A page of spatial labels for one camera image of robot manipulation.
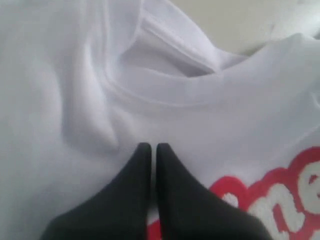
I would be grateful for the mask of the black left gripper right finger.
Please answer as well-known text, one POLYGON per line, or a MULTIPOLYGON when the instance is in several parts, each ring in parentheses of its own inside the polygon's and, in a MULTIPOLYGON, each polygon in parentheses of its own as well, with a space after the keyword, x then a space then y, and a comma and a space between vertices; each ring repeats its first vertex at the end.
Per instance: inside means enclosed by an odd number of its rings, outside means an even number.
POLYGON ((157 206, 164 240, 270 240, 262 222, 205 188, 171 146, 156 148, 157 206))

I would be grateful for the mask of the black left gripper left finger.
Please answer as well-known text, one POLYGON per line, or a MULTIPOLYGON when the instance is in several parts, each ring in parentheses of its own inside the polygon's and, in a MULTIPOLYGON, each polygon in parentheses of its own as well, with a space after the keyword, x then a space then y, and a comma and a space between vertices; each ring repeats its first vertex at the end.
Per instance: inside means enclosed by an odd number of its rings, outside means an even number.
POLYGON ((139 143, 124 168, 100 192, 56 217, 44 240, 146 240, 152 149, 139 143))

